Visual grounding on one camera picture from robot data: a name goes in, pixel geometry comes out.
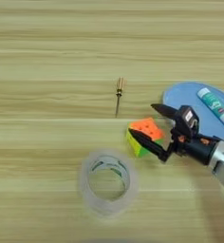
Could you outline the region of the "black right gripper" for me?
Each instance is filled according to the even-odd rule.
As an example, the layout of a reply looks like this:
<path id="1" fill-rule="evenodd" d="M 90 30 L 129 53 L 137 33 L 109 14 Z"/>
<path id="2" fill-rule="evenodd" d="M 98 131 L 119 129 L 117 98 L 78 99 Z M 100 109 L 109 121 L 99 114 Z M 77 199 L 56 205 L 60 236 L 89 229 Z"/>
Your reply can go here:
<path id="1" fill-rule="evenodd" d="M 170 120 L 173 120 L 177 113 L 175 108 L 162 103 L 152 103 L 151 106 L 160 115 Z M 138 130 L 129 129 L 129 133 L 142 147 L 156 155 L 163 162 L 172 155 L 175 149 L 175 153 L 180 156 L 188 156 L 196 159 L 203 165 L 208 165 L 215 147 L 220 142 L 220 138 L 200 134 L 197 120 L 194 120 L 192 123 L 176 121 L 175 126 L 171 130 L 174 142 L 171 142 L 166 150 Z"/>

